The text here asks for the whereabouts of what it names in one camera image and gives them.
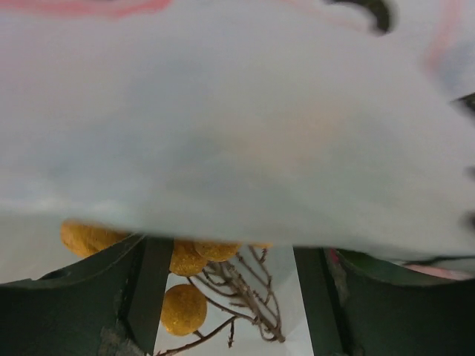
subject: decorative branch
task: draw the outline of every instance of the decorative branch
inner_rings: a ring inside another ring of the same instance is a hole
[[[189,350],[189,349],[192,349],[194,348],[195,346],[198,346],[198,345],[201,345],[202,343],[205,343],[206,341],[208,341],[209,339],[211,339],[213,336],[215,336],[217,333],[219,333],[221,330],[223,330],[224,328],[226,328],[229,324],[232,324],[234,325],[234,321],[237,319],[238,317],[231,317],[229,318],[227,321],[225,321],[224,323],[222,323],[221,325],[219,325],[215,330],[213,330],[212,332],[210,332],[209,334],[207,334],[206,336],[203,336],[202,338],[200,338],[198,341],[195,341],[193,343],[189,343],[187,345],[184,345],[184,346],[181,346],[177,349],[172,349],[172,350],[167,350],[165,352],[158,352],[155,356],[172,356],[172,355],[176,355],[178,352],[183,352],[183,351],[186,351],[186,350]]]
[[[232,348],[232,343],[235,341],[235,320],[231,322],[231,329],[229,330],[228,347]]]
[[[261,256],[258,255],[253,247],[249,246],[249,250],[252,259],[258,264],[260,274],[241,254],[237,253],[235,256],[237,261],[236,265],[230,261],[220,263],[209,262],[202,270],[202,275],[187,277],[187,280],[191,285],[197,287],[197,281],[213,293],[228,299],[229,307],[216,302],[206,296],[205,293],[206,300],[210,304],[219,310],[230,314],[232,317],[206,336],[201,334],[199,331],[196,331],[194,334],[199,337],[199,340],[177,349],[171,349],[163,353],[159,352],[155,356],[172,356],[178,352],[189,350],[206,342],[229,324],[231,325],[231,328],[229,330],[228,347],[231,348],[235,341],[235,321],[238,319],[246,320],[252,325],[257,326],[261,338],[265,341],[278,341],[280,343],[285,341],[285,337],[282,334],[281,311],[279,309],[277,297],[272,290],[272,276],[264,265],[267,250],[264,248]],[[255,280],[257,280],[266,291],[265,298],[262,298],[257,290],[251,288],[251,286],[244,280],[236,266],[244,268]],[[235,311],[231,309],[231,307],[247,309],[250,314]]]

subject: white paper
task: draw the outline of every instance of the white paper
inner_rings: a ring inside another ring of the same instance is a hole
[[[175,0],[117,21],[5,12],[0,29],[0,214],[51,227],[26,238],[18,224],[5,245],[56,245],[78,217],[400,260],[475,254],[460,223],[474,128],[397,32],[270,0]],[[2,265],[30,260],[10,251]]]
[[[373,17],[361,7],[321,0],[284,0],[296,7],[314,10],[316,19],[339,24],[369,36]],[[404,51],[421,68],[434,45],[441,45],[435,71],[431,73],[448,97],[455,99],[475,92],[475,2],[470,0],[386,0],[393,29],[379,37]]]

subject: yellow ball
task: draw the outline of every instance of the yellow ball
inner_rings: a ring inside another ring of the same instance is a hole
[[[168,333],[185,336],[203,325],[207,309],[206,297],[198,288],[179,284],[165,293],[160,321]]]
[[[273,247],[273,243],[253,243],[251,244],[252,247],[257,247],[257,248],[271,248]]]
[[[112,231],[99,225],[85,225],[77,220],[66,220],[61,226],[61,241],[79,257],[89,257],[124,240],[128,234]]]
[[[200,273],[207,263],[208,260],[196,252],[193,242],[174,241],[170,262],[171,273],[184,277],[194,276]]]
[[[240,248],[240,243],[214,243],[212,241],[195,241],[194,249],[209,261],[224,262],[233,257]]]

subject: orange sphere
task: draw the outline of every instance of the orange sphere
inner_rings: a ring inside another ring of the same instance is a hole
[[[208,261],[224,262],[233,257],[241,247],[240,243],[215,243],[212,241],[195,241],[194,249]]]
[[[180,284],[163,296],[160,321],[168,333],[185,336],[203,325],[207,311],[205,295],[191,284]]]
[[[109,230],[100,225],[86,225],[77,220],[66,220],[61,226],[61,241],[79,257],[89,257],[124,240],[125,232]]]
[[[191,241],[174,241],[170,272],[178,276],[190,277],[201,272],[208,260],[201,257]]]

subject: brown twig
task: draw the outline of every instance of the brown twig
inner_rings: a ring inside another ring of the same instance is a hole
[[[262,249],[262,255],[261,255],[261,258],[259,259],[260,263],[266,262],[267,251],[268,251],[267,248]]]
[[[265,300],[256,291],[254,291],[254,296],[263,304],[266,310],[274,317],[275,321],[278,323],[278,326],[279,326],[279,317],[269,307],[269,301],[271,299],[274,300],[274,303],[277,302],[277,298],[275,297],[275,294],[272,291],[272,278],[270,278],[270,275],[269,275],[267,282],[264,281],[261,278],[261,276],[259,276],[257,272],[254,271],[254,269],[244,260],[244,258],[240,254],[237,254],[236,256],[239,263],[243,265],[262,284],[262,286],[266,288]],[[258,257],[257,254],[255,254],[255,257],[256,257],[256,261],[259,261],[259,259],[257,258]]]
[[[221,325],[219,325],[214,331],[210,332],[209,334],[207,334],[206,336],[203,336],[202,338],[200,338],[199,340],[193,342],[193,343],[189,343],[187,345],[184,345],[184,346],[181,346],[177,349],[171,349],[171,350],[166,350],[165,352],[158,352],[155,356],[172,356],[172,355],[176,355],[178,352],[183,352],[183,351],[186,351],[186,350],[189,350],[189,349],[192,349],[194,348],[195,346],[198,346],[202,343],[205,343],[206,341],[208,341],[209,339],[211,339],[213,336],[215,336],[217,333],[219,333],[221,330],[223,330],[224,328],[226,328],[229,324],[232,324],[234,325],[234,322],[236,321],[238,317],[230,317],[227,321],[225,321],[224,323],[222,323]]]
[[[230,306],[235,306],[237,308],[247,308],[247,305],[244,303],[230,303]]]
[[[233,297],[237,297],[238,295],[236,293],[231,293],[231,294],[228,294],[224,291],[220,291],[218,288],[215,288],[212,284],[208,283],[207,281],[205,281],[202,277],[196,275],[196,276],[193,276],[194,278],[196,278],[197,280],[199,280],[202,284],[204,284],[206,287],[208,287],[209,289],[211,289],[214,293],[216,294],[219,294],[220,296],[222,297],[228,297],[228,298],[233,298]]]
[[[228,284],[227,281],[224,281],[224,282],[217,282],[217,281],[213,280],[213,279],[210,277],[210,274],[213,274],[213,273],[209,273],[209,272],[206,271],[205,269],[202,270],[202,273],[203,273],[203,276],[205,276],[205,278],[206,278],[213,286],[222,287],[222,286],[227,286],[227,284]]]
[[[235,320],[231,322],[231,329],[229,330],[228,347],[232,348],[232,343],[235,341]]]
[[[285,341],[285,337],[282,335],[282,332],[281,332],[281,318],[280,318],[281,313],[278,308],[278,305],[276,304],[277,325],[273,325],[273,323],[271,323],[270,320],[267,319],[266,316],[262,313],[261,309],[259,308],[258,302],[256,302],[256,299],[252,290],[243,280],[242,276],[238,273],[234,265],[232,265],[229,261],[223,262],[222,264],[223,266],[226,267],[227,271],[233,276],[232,286],[234,286],[242,294],[243,301],[249,306],[253,314],[256,316],[258,320],[257,325],[259,327],[261,337],[267,341],[278,340],[279,342],[283,343]],[[271,338],[265,337],[263,326],[265,326],[265,328],[268,329],[273,334],[273,337]]]
[[[196,336],[198,336],[200,339],[203,339],[203,338],[204,338],[203,334],[201,334],[199,330],[195,331],[193,334],[195,334]]]
[[[272,284],[272,276],[270,275],[269,271],[267,270],[266,265],[260,263],[261,259],[258,256],[258,253],[254,250],[252,246],[249,246],[249,250],[251,251],[252,256],[258,262],[259,267],[261,267],[262,271],[266,274],[266,278],[269,281],[269,286]]]
[[[196,284],[193,283],[193,281],[191,280],[190,277],[187,277],[186,278],[188,280],[188,282],[192,285],[192,286],[195,286],[196,287]],[[241,317],[245,320],[248,320],[250,323],[254,324],[255,321],[254,319],[252,319],[252,317],[250,317],[249,315],[245,315],[245,314],[242,314],[238,311],[234,311],[230,308],[226,308],[225,306],[222,306],[221,304],[219,304],[218,302],[215,302],[213,299],[211,299],[210,297],[206,297],[206,300],[208,300],[209,303],[211,303],[213,306],[215,306],[216,308],[222,310],[223,312],[228,312],[230,313],[231,315],[234,315],[235,317]]]

